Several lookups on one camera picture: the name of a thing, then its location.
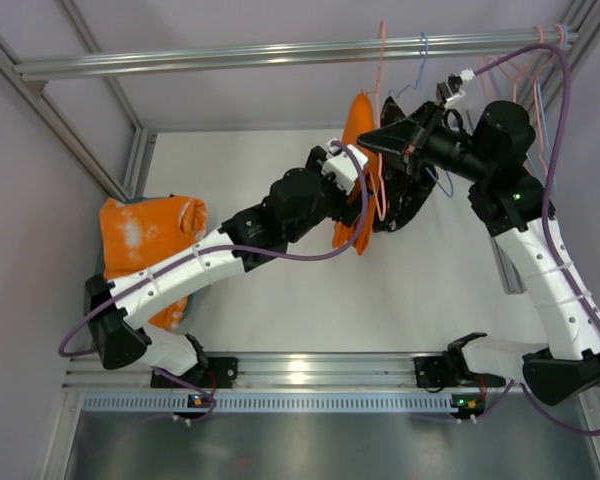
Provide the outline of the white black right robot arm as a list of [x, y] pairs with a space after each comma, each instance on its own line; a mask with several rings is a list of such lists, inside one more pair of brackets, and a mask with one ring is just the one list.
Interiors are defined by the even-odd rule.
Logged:
[[463, 378], [517, 380], [555, 406], [600, 384], [600, 315], [561, 240], [541, 182], [523, 166], [535, 140], [527, 111], [489, 103], [471, 133], [455, 131], [448, 110], [427, 102], [357, 139], [409, 176], [434, 166], [468, 181], [468, 200], [490, 237], [513, 263], [546, 334], [544, 343], [469, 334], [450, 343]]

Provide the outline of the plain orange trousers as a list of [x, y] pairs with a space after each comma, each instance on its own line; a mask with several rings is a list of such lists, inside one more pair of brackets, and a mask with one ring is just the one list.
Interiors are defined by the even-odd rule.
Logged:
[[[342, 134], [342, 142], [355, 145], [357, 138], [376, 128], [374, 121], [374, 110], [370, 98], [365, 93], [359, 93], [351, 103], [346, 124]], [[359, 234], [353, 248], [359, 256], [362, 256], [367, 250], [371, 236], [373, 234], [373, 225], [377, 216], [377, 208], [380, 206], [377, 197], [379, 195], [380, 180], [378, 176], [379, 158], [378, 155], [359, 147], [369, 159], [369, 164], [365, 168], [367, 186], [371, 190], [369, 198], [369, 209], [364, 221], [362, 232]], [[334, 248], [343, 247], [350, 240], [355, 231], [355, 226], [347, 227], [341, 222], [334, 224], [332, 237], [332, 246]]]

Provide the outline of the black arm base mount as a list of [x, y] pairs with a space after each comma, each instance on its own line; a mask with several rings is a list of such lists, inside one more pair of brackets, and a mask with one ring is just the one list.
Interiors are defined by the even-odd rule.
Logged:
[[236, 357], [204, 358], [196, 366], [177, 379], [199, 388], [228, 388], [231, 389], [238, 373]]

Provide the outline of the pink wire hanger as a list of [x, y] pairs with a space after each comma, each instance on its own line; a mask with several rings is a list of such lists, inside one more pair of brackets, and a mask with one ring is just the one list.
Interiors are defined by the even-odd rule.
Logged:
[[[378, 30], [378, 39], [380, 40], [380, 51], [379, 51], [379, 59], [377, 63], [376, 69], [376, 77], [375, 77], [375, 86], [372, 91], [366, 91], [365, 95], [369, 97], [373, 96], [373, 107], [374, 107], [374, 120], [375, 126], [381, 126], [381, 105], [380, 105], [380, 94], [381, 94], [381, 86], [382, 86], [382, 72], [383, 72], [383, 64], [384, 64], [384, 55], [386, 48], [386, 38], [387, 38], [387, 26], [386, 20], [382, 19], [380, 21], [379, 30]], [[377, 166], [375, 167], [373, 173], [371, 174], [372, 178], [372, 188], [375, 195], [376, 202], [376, 217], [379, 221], [382, 221], [386, 218], [387, 213], [387, 199], [386, 199], [386, 190], [385, 183], [383, 177], [383, 157], [381, 154], [377, 155]]]

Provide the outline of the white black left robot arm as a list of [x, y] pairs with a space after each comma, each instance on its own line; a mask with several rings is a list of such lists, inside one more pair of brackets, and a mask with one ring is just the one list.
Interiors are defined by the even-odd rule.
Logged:
[[159, 311], [221, 280], [243, 275], [275, 258], [325, 219], [352, 224], [368, 210], [362, 191], [368, 157], [353, 145], [317, 146], [303, 167], [288, 170], [264, 199], [239, 211], [191, 247], [114, 280], [85, 285], [88, 329], [102, 367], [144, 364], [163, 378], [194, 384], [209, 368], [191, 334], [152, 325]]

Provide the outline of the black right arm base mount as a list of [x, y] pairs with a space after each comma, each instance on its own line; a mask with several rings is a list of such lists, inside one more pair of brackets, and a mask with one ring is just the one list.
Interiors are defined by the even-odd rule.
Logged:
[[433, 356], [417, 356], [413, 360], [416, 383], [419, 388], [442, 390], [460, 387], [504, 387], [507, 381], [499, 376], [471, 373], [463, 360], [448, 352]]

